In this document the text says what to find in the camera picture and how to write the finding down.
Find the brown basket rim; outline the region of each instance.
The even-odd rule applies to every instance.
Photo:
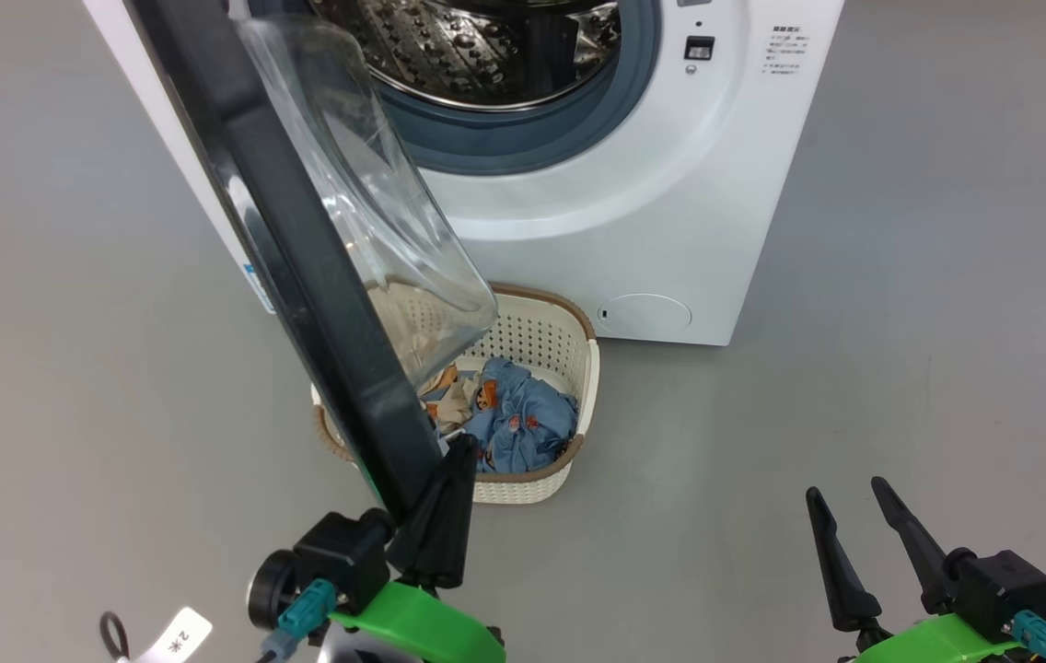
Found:
[[[562,310],[567,311],[573,315],[573,318],[577,320],[583,328],[585,328],[585,337],[587,340],[595,341],[596,332],[593,328],[593,322],[589,319],[589,316],[585,315],[585,312],[581,310],[581,306],[574,304],[570,299],[561,297],[560,295],[547,293],[544,290],[527,289],[523,285],[511,285],[507,282],[491,282],[490,288],[495,291],[498,295],[507,295],[507,297],[522,297],[526,299],[539,299],[539,301],[547,302],[562,307]],[[318,439],[322,440],[322,443],[326,445],[331,453],[335,456],[346,460],[347,462],[355,462],[356,458],[351,456],[350,450],[343,445],[341,441],[335,439],[335,436],[331,434],[329,428],[326,425],[326,408],[320,405],[314,405],[314,431],[318,433]],[[579,453],[581,448],[585,445],[585,436],[577,433],[573,436],[573,439],[569,440],[568,449],[565,453],[562,453],[560,458],[556,458],[555,462],[551,465],[545,466],[543,470],[536,470],[535,472],[523,472],[523,474],[483,474],[480,472],[476,475],[475,480],[477,482],[485,483],[529,483],[529,482],[541,482],[543,479],[547,479],[554,474],[560,474],[560,471],[568,466],[576,454]]]

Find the teal connector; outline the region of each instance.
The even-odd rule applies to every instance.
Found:
[[[278,617],[278,628],[301,642],[325,624],[327,615],[335,611],[335,586],[321,578],[314,580]]]
[[[1015,614],[1010,635],[1020,645],[1046,659],[1046,620],[1029,610]]]

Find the washing machine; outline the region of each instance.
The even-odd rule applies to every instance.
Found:
[[[143,37],[156,2],[86,5],[266,302],[208,177],[210,147]],[[232,0],[220,10],[308,14],[356,39],[486,280],[564,295],[600,336],[725,345],[842,0]],[[202,32],[174,30],[179,43]]]

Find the black loop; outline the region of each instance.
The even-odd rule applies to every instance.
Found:
[[[118,634],[118,642],[114,642],[114,634],[110,633],[110,625]],[[122,625],[117,614],[103,613],[101,620],[97,622],[97,630],[101,633],[101,643],[106,645],[106,650],[110,653],[110,658],[114,660],[131,658],[131,645],[127,642],[127,626]]]

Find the blue clothing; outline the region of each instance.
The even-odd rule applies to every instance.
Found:
[[[473,405],[475,414],[465,425],[481,444],[478,471],[520,474],[551,465],[576,433],[576,398],[503,358],[482,367],[482,385],[487,381],[496,382],[497,407]]]

